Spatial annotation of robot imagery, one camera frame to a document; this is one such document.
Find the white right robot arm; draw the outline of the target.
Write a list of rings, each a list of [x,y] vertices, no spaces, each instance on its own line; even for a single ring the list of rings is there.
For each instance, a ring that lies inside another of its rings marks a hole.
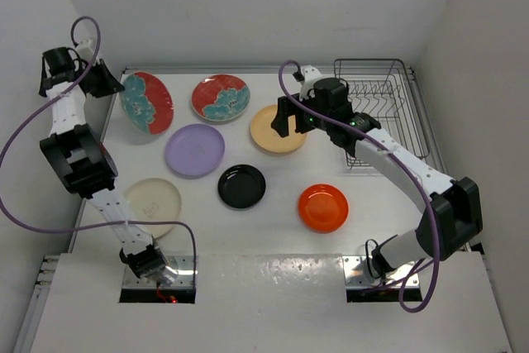
[[[384,278],[401,265],[427,258],[444,261],[483,230],[478,185],[456,180],[413,155],[364,112],[356,112],[349,88],[336,78],[304,83],[301,93],[277,101],[271,123],[281,136],[294,131],[324,131],[331,142],[351,157],[375,168],[412,200],[422,219],[411,231],[388,238],[371,254],[369,266]]]

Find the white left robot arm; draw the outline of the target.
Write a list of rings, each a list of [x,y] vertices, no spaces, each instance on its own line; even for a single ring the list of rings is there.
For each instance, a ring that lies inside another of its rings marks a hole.
[[[40,148],[67,191],[92,204],[113,229],[121,243],[122,263],[138,279],[169,286],[176,273],[116,189],[117,167],[84,115],[87,95],[102,98],[123,89],[92,51],[80,55],[58,47],[44,52],[39,94],[52,105],[52,127]]]

